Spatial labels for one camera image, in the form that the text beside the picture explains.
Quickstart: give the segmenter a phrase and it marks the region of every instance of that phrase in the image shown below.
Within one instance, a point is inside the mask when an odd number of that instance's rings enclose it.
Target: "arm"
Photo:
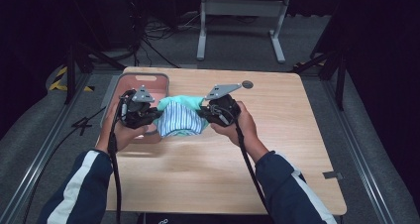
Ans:
[[[43,207],[38,223],[100,223],[113,171],[108,156],[108,140],[115,112],[116,106],[103,123],[96,148],[76,158],[67,179]],[[114,133],[118,151],[146,131],[147,127],[130,129],[117,122]]]
[[[262,186],[265,204],[275,223],[336,223],[322,201],[300,178],[300,171],[284,157],[269,152],[260,141],[252,115],[242,102],[239,126],[244,134],[247,153],[256,163],[257,179]],[[236,126],[211,124],[219,134],[239,145]]]

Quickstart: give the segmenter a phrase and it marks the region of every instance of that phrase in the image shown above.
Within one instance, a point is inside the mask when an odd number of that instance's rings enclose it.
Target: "sleeve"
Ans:
[[[43,207],[38,223],[100,223],[111,173],[107,154],[96,150],[80,154],[65,182]]]
[[[256,163],[257,180],[275,223],[337,223],[319,197],[302,180],[299,169],[269,152]]]

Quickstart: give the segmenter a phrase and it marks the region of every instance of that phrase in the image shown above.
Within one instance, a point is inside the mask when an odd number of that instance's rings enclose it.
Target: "gray carpet floor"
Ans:
[[[329,17],[287,17],[280,33],[280,43],[286,58],[285,64],[279,64],[276,61],[267,35],[268,30],[275,24],[272,19],[214,18],[207,26],[208,39],[203,61],[195,59],[199,35],[196,23],[186,25],[189,26],[188,30],[182,30],[167,39],[150,40],[150,42],[168,60],[183,67],[283,72],[291,70],[297,62],[309,60],[309,55],[328,21]],[[185,25],[181,26],[180,29],[186,29]],[[159,36],[160,33],[161,31],[156,31],[154,35]],[[115,50],[107,54],[112,56],[118,53],[119,51]],[[170,66],[145,44],[142,44],[137,57],[140,66]],[[133,57],[123,59],[120,63],[127,66],[135,64]],[[58,141],[72,130],[71,124],[99,111],[112,77],[121,73],[103,64],[98,64],[96,68],[87,82],[87,85],[95,86],[95,90],[82,92],[75,98],[76,102],[68,119],[64,121]],[[314,75],[317,69],[308,69],[301,74],[301,78],[333,168],[344,177],[339,181],[348,206],[348,212],[344,215],[343,221],[352,224],[381,223],[360,171],[350,154],[349,143],[328,100],[323,82]],[[55,75],[56,71],[46,81],[46,87],[50,86]],[[333,77],[328,82],[335,84],[334,80]],[[49,95],[23,114],[0,141],[0,180],[2,180],[0,182],[0,213],[5,210],[27,168],[40,151],[40,147],[62,109],[64,100],[64,91],[49,91]],[[344,113],[361,145],[394,223],[420,223],[411,196],[389,161],[348,75],[344,106]],[[82,136],[80,136],[80,131],[76,131],[56,151],[42,175],[31,203],[27,223],[35,223],[43,204],[65,179],[75,157],[94,146],[99,135],[101,118],[102,113],[91,119],[89,122],[92,125],[91,128],[87,128]],[[23,215],[24,208],[20,211],[16,223],[21,223]],[[123,223],[136,223],[137,217],[138,213],[124,213]],[[107,212],[102,223],[115,223],[115,213]]]

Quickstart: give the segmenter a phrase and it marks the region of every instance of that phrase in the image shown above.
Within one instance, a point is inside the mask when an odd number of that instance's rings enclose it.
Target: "wooden tabletop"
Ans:
[[[347,207],[335,178],[325,179],[331,162],[297,74],[180,68],[128,67],[124,72],[161,72],[169,96],[205,96],[215,84],[249,80],[251,89],[231,93],[254,116],[269,150],[284,155],[335,215]],[[240,149],[207,128],[201,135],[168,137],[158,144],[131,144],[118,154],[123,211],[183,213],[266,213]],[[114,177],[108,210],[116,209]]]

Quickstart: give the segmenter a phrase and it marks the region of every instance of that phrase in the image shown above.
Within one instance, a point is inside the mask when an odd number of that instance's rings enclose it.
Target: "tray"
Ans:
[[[168,95],[169,89],[169,78],[164,73],[141,73],[141,72],[127,72],[121,74],[118,78],[115,89],[112,93],[111,99],[109,100],[105,116],[108,116],[109,108],[112,108],[114,104],[119,102],[119,96],[129,89],[138,90],[142,85],[146,87],[151,96],[155,99],[155,102],[151,104],[151,107],[158,106],[161,99]],[[158,129],[154,124],[149,125],[148,131],[140,137],[133,140],[134,144],[143,143],[158,143],[161,140],[161,136],[158,133]]]

